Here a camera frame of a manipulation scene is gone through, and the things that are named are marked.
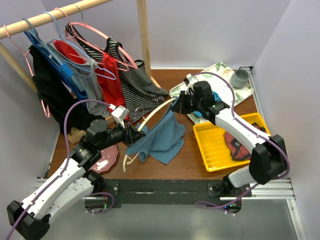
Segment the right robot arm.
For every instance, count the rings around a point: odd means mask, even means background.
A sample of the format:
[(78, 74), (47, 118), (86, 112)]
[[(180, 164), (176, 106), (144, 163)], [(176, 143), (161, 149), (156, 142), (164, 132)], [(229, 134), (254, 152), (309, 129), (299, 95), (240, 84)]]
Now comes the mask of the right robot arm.
[(230, 133), (250, 152), (248, 166), (223, 178), (222, 191), (227, 196), (235, 196), (244, 185), (264, 185), (289, 173), (284, 139), (278, 134), (271, 136), (257, 129), (238, 116), (231, 105), (217, 101), (208, 82), (199, 81), (180, 91), (172, 111), (184, 115), (200, 112), (202, 117)]

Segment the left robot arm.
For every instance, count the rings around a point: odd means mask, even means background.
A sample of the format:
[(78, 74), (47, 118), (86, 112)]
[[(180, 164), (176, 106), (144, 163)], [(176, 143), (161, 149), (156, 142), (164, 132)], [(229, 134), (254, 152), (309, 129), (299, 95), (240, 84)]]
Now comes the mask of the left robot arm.
[(91, 169), (102, 157), (101, 151), (118, 143), (131, 146), (143, 137), (145, 133), (127, 121), (110, 129), (104, 120), (94, 120), (84, 140), (50, 178), (22, 201), (14, 200), (7, 206), (12, 230), (26, 240), (40, 240), (59, 212), (82, 197), (103, 192), (102, 177)]

